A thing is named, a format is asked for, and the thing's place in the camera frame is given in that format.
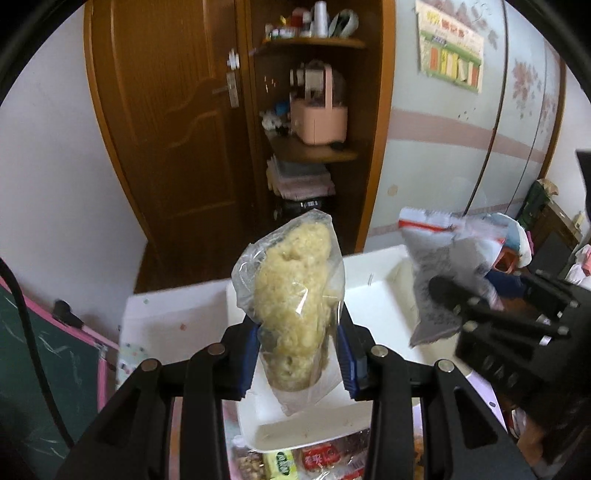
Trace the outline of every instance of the wooden shelf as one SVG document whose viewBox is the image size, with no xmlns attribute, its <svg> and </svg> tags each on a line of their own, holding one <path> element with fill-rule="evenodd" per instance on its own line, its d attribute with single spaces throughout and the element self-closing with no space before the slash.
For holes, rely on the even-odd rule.
<svg viewBox="0 0 591 480">
<path fill-rule="evenodd" d="M 295 135 L 283 136 L 265 131 L 277 160 L 294 163 L 335 163 L 357 159 L 357 153 L 345 148 L 333 150 L 328 145 L 305 145 Z"/>
<path fill-rule="evenodd" d="M 358 38 L 318 38 L 318 37 L 294 37 L 294 38 L 275 38 L 273 40 L 264 41 L 257 53 L 265 52 L 274 47 L 282 47 L 287 45 L 320 45 L 326 47 L 348 47 L 348 48 L 365 48 L 365 42 Z"/>
</svg>

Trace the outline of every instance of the blue fabric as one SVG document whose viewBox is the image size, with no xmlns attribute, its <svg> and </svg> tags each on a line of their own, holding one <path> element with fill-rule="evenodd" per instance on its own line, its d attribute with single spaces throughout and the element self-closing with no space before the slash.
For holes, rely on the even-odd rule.
<svg viewBox="0 0 591 480">
<path fill-rule="evenodd" d="M 519 277 L 498 270 L 491 270 L 485 278 L 492 283 L 496 292 L 506 299 L 520 299 L 525 295 L 525 285 Z"/>
</svg>

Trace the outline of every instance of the door lock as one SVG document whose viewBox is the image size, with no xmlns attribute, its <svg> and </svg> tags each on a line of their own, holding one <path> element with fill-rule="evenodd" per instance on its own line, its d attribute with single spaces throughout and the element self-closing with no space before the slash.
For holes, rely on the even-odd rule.
<svg viewBox="0 0 591 480">
<path fill-rule="evenodd" d="M 240 68 L 240 58 L 234 49 L 231 49 L 228 53 L 228 61 L 226 62 L 226 65 L 228 65 L 232 70 Z"/>
</svg>

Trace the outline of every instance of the black cable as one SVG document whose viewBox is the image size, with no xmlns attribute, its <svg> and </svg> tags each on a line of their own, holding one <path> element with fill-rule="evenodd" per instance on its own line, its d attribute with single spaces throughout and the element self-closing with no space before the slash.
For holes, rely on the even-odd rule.
<svg viewBox="0 0 591 480">
<path fill-rule="evenodd" d="M 14 303 L 17 306 L 18 315 L 21 318 L 22 331 L 25 333 L 25 340 L 27 341 L 27 348 L 29 349 L 29 356 L 33 362 L 35 375 L 37 376 L 37 381 L 41 387 L 41 393 L 43 394 L 43 398 L 45 399 L 45 403 L 49 409 L 51 418 L 53 419 L 53 423 L 56 424 L 57 430 L 60 432 L 64 442 L 66 442 L 66 446 L 71 449 L 74 446 L 74 440 L 68 432 L 64 419 L 61 417 L 60 411 L 57 408 L 56 401 L 51 394 L 51 388 L 41 364 L 39 351 L 37 350 L 35 334 L 33 332 L 33 326 L 31 325 L 31 319 L 29 318 L 29 311 L 27 304 L 25 303 L 25 297 L 22 295 L 21 287 L 18 285 L 17 279 L 2 258 L 0 258 L 0 277 L 6 282 L 6 285 L 14 298 Z"/>
</svg>

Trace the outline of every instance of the clear plastic bag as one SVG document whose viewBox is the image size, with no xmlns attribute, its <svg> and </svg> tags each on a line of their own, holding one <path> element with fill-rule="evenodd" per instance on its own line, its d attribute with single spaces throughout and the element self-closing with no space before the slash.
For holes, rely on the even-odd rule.
<svg viewBox="0 0 591 480">
<path fill-rule="evenodd" d="M 361 480 L 369 429 L 294 451 L 298 480 Z"/>
<path fill-rule="evenodd" d="M 330 215 L 311 210 L 250 244 L 232 283 L 238 307 L 261 324 L 262 363 L 284 413 L 316 404 L 341 382 L 330 337 L 345 268 Z"/>
<path fill-rule="evenodd" d="M 502 310 L 496 290 L 485 275 L 498 258 L 506 226 L 476 217 L 411 208 L 402 209 L 398 226 L 414 267 L 419 320 L 411 346 L 450 337 L 461 327 L 460 318 L 429 295 L 429 281 L 436 275 L 452 278 L 486 299 L 491 308 Z"/>
<path fill-rule="evenodd" d="M 248 448 L 242 436 L 232 439 L 231 454 L 242 480 L 267 480 L 262 453 Z"/>
</svg>

